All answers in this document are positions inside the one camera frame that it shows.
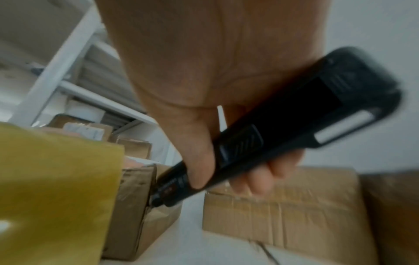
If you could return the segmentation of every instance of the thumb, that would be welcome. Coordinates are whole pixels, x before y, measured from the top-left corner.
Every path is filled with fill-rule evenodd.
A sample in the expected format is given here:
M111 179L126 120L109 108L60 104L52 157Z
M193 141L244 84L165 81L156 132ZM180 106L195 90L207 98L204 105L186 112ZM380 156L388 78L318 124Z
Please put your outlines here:
M165 116L158 122L182 156L191 187L203 188L215 170L208 123L199 110L193 108L173 111L169 117Z

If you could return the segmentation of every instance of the white rectangular slot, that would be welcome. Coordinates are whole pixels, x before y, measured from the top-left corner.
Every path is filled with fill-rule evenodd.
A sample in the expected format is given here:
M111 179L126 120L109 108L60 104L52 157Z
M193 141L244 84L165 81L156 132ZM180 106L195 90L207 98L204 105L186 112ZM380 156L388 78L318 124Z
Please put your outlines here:
M366 110L360 110L345 119L324 128L314 134L316 140L323 144L336 136L374 120L374 115Z

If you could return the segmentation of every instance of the ceiling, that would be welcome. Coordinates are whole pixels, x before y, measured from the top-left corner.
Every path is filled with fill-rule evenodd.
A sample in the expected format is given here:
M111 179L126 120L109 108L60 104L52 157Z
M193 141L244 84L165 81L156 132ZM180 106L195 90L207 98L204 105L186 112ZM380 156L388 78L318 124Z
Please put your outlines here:
M85 7L83 0L1 0L0 40L49 61Z

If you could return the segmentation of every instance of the skin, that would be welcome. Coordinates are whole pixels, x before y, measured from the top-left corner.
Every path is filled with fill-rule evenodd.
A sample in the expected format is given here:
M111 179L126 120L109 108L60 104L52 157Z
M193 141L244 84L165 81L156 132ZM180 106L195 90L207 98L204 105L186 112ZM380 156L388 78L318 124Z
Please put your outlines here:
M318 60L330 6L330 0L96 3L140 102L182 155L194 188L214 172L216 107L232 124ZM231 186L265 194L303 153L262 164Z

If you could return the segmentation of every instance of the white label on box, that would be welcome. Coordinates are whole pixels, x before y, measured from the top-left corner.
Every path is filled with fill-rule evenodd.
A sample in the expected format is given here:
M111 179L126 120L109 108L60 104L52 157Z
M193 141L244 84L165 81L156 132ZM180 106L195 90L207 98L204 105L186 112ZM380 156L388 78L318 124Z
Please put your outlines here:
M84 138L101 141L103 135L105 134L105 130L101 128L94 128L90 126L86 126L80 123L72 123L68 122L64 125L63 130L75 132L83 136Z

